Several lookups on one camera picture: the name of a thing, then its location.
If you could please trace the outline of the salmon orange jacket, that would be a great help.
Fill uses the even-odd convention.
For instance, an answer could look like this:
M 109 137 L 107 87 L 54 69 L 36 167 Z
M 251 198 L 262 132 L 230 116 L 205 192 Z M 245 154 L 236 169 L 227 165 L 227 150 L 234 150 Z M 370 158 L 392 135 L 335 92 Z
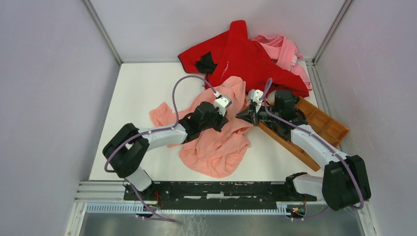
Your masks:
M 216 87 L 232 101 L 227 109 L 228 123 L 221 132 L 208 129 L 199 138 L 184 144 L 179 157 L 185 166 L 214 178 L 227 177 L 237 169 L 250 146 L 246 133 L 252 128 L 250 123 L 235 117 L 249 104 L 245 87 L 246 82 L 236 76 L 229 77 Z

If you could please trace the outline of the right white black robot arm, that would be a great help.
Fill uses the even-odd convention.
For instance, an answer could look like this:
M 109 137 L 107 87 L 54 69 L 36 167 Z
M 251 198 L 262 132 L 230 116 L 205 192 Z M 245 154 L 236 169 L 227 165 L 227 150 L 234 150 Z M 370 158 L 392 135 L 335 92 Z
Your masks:
M 277 135 L 301 148 L 324 171 L 322 177 L 296 173 L 286 178 L 284 195 L 291 201 L 303 194 L 323 199 L 334 211 L 346 207 L 362 209 L 371 197 L 364 160 L 349 156 L 333 147 L 308 124 L 296 108 L 299 98 L 289 90 L 277 91 L 273 105 L 268 105 L 262 91 L 251 90 L 249 105 L 236 118 L 253 126 L 272 126 Z

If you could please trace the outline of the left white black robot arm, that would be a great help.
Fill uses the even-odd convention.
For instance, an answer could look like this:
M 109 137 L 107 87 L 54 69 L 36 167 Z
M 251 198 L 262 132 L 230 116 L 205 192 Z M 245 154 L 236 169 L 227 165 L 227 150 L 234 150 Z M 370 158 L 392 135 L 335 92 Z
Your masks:
M 164 146 L 186 144 L 199 138 L 208 129 L 220 132 L 228 122 L 227 108 L 230 104 L 224 97 L 216 99 L 214 103 L 201 102 L 184 118 L 154 129 L 139 129 L 132 123 L 125 124 L 103 148 L 105 171 L 116 173 L 130 182 L 141 199 L 151 199 L 155 188 L 150 176 L 140 166 L 145 154 Z

